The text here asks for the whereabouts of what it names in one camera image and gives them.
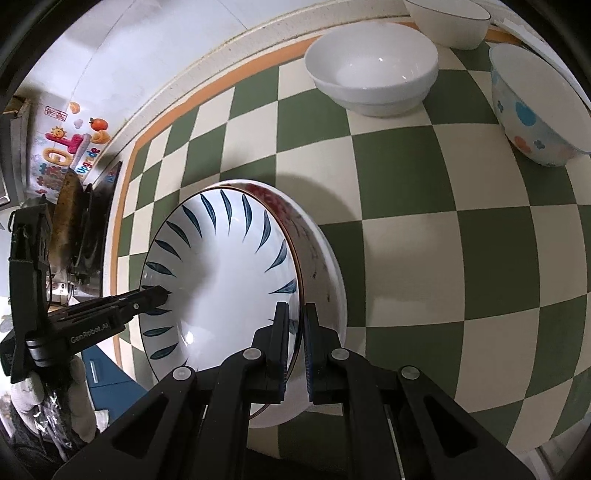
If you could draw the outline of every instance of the white bowl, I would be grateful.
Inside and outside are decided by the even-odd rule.
[[[404,0],[426,36],[444,47],[473,50],[486,36],[491,15],[470,0]]]
[[[495,115],[522,153],[552,167],[591,153],[589,111],[560,73],[515,45],[496,45],[489,57]]]
[[[367,116],[404,113],[424,100],[437,79],[437,48],[396,23],[359,22],[316,40],[304,57],[318,90]]]

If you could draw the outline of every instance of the white tile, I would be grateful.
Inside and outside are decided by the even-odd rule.
[[[216,173],[215,175],[212,175],[211,177],[207,177],[206,179],[196,181],[195,183],[192,183],[191,185],[187,185],[186,187],[183,187],[180,190],[180,193],[178,195],[178,202],[179,203],[184,202],[186,199],[188,199],[189,197],[192,197],[200,190],[203,190],[204,188],[207,188],[210,185],[213,185],[214,183],[219,182],[219,180],[220,180],[220,174]]]
[[[223,0],[223,4],[246,28],[256,27],[271,18],[317,4],[319,0]]]
[[[246,446],[255,452],[273,458],[281,458],[279,455],[279,428],[274,426],[264,429],[248,429]]]
[[[297,59],[279,67],[279,100],[312,88],[316,88],[316,85],[306,70],[304,59]]]
[[[166,149],[166,144],[168,143],[168,135],[171,128],[172,127],[168,127],[166,130],[154,137],[150,142],[148,155],[146,156],[146,163],[144,165],[144,171],[156,165],[160,160],[163,159],[164,150]]]
[[[182,147],[163,158],[158,174],[158,182],[156,183],[156,191],[154,192],[154,201],[180,190],[185,163],[187,162],[188,148],[189,143],[185,143]]]
[[[277,154],[276,187],[316,223],[361,220],[351,137],[323,140]]]
[[[129,254],[142,254],[150,248],[150,227],[152,225],[152,212],[154,204],[150,203],[135,211],[134,225],[131,230],[131,242]]]
[[[139,316],[136,315],[133,317],[127,325],[129,325],[129,341],[131,342],[131,345],[144,351],[142,332],[139,329]]]
[[[591,158],[578,155],[566,164],[574,197],[579,205],[591,205]]]
[[[529,452],[550,440],[572,382],[571,378],[523,401],[521,412],[507,444],[509,450],[513,453]]]
[[[540,306],[587,293],[583,228],[576,205],[531,208],[540,265]]]
[[[579,353],[579,361],[574,374],[587,370],[591,367],[591,293],[587,293],[587,315],[585,316],[585,330],[583,332],[583,343]]]
[[[239,167],[277,151],[277,102],[232,118],[226,124],[220,171]]]
[[[119,348],[121,350],[121,369],[135,380],[134,353],[133,347],[119,337]]]
[[[191,140],[225,124],[230,118],[233,98],[234,87],[200,105],[191,133]]]
[[[534,367],[539,309],[464,322],[455,400],[480,411],[523,400]]]
[[[365,356],[365,327],[347,327],[345,348]]]
[[[434,125],[458,210],[527,206],[527,190],[500,125]]]
[[[456,212],[363,221],[367,326],[464,319]]]
[[[456,57],[456,54],[448,47],[435,44],[439,52],[440,70],[466,70],[464,64]]]
[[[486,100],[488,100],[488,104],[491,106],[493,111],[495,110],[492,106],[492,79],[490,72],[477,72],[476,70],[471,70],[470,75],[478,85],[478,88],[482,91]]]
[[[129,291],[129,255],[117,259],[117,295]]]
[[[422,125],[431,125],[431,120],[429,119],[427,111],[425,110],[425,107],[422,103],[409,112],[390,118],[364,116],[350,110],[347,110],[347,118],[349,119],[351,135],[377,132],[380,130],[389,130],[391,128],[420,127]]]
[[[127,196],[125,197],[125,206],[123,207],[123,217],[127,217],[135,212],[135,206],[138,204],[139,183],[142,175],[129,182],[127,187]]]

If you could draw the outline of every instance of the sticker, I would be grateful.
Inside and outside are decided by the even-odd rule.
[[[61,110],[58,110],[57,108],[53,108],[50,106],[46,106],[45,111],[43,113],[45,113],[47,116],[50,116],[50,117],[55,118],[56,120],[60,120],[62,122],[66,121],[66,118],[68,118],[67,113],[62,112]]]

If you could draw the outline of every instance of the white bowl with blue leaf pattern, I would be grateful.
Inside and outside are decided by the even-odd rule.
[[[303,355],[297,355],[304,285],[320,292],[308,301],[315,301],[323,317],[330,314],[336,325],[342,325],[336,328],[342,341],[346,299],[340,270],[336,280],[333,275],[334,254],[330,258],[326,247],[319,245],[317,233],[306,233],[295,211],[289,231],[287,218],[280,218],[281,213],[244,182],[255,183],[228,181],[209,187],[185,200],[164,221],[148,251],[141,285],[162,285],[171,294],[165,305],[141,314],[139,323],[148,361],[161,379],[179,365],[195,370],[216,367],[249,347],[254,332],[271,324],[276,303],[286,301],[290,380],[281,405],[252,406],[251,427],[265,427],[287,421],[309,405],[300,391],[306,390],[305,374],[303,385],[300,378]],[[296,247],[291,238],[294,226]]]
[[[495,115],[511,143],[549,167],[591,153],[589,111],[560,73],[515,45],[498,44],[489,57]]]

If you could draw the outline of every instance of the glove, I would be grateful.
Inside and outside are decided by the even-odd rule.
[[[74,356],[70,363],[70,373],[73,382],[66,395],[70,423],[80,439],[90,443],[96,434],[96,416],[88,397],[84,362],[77,356]],[[36,434],[33,415],[45,398],[45,389],[39,375],[33,372],[26,380],[12,385],[10,398],[23,423]]]

